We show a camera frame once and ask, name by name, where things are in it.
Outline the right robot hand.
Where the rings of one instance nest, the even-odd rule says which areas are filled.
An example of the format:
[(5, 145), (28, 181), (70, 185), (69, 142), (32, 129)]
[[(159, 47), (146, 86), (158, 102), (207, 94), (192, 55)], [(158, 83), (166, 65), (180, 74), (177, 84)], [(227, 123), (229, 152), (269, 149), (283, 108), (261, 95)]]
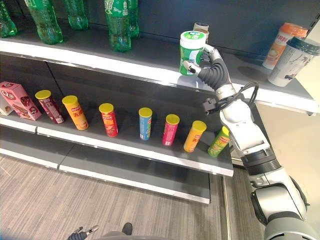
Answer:
[(192, 74), (196, 75), (202, 82), (214, 90), (215, 98), (219, 101), (235, 96), (236, 90), (230, 80), (227, 66), (217, 48), (205, 44), (204, 53), (209, 57), (211, 67), (201, 68), (190, 61), (184, 60), (183, 66)]

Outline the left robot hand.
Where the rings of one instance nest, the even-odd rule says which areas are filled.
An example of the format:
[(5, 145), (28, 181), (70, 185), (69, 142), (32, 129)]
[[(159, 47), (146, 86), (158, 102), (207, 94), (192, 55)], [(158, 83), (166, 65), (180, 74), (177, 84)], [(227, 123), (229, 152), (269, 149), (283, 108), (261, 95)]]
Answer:
[(88, 230), (83, 230), (83, 227), (80, 226), (71, 233), (71, 235), (67, 238), (67, 240), (85, 240), (90, 234), (94, 233), (98, 229), (99, 229), (98, 225), (94, 225)]

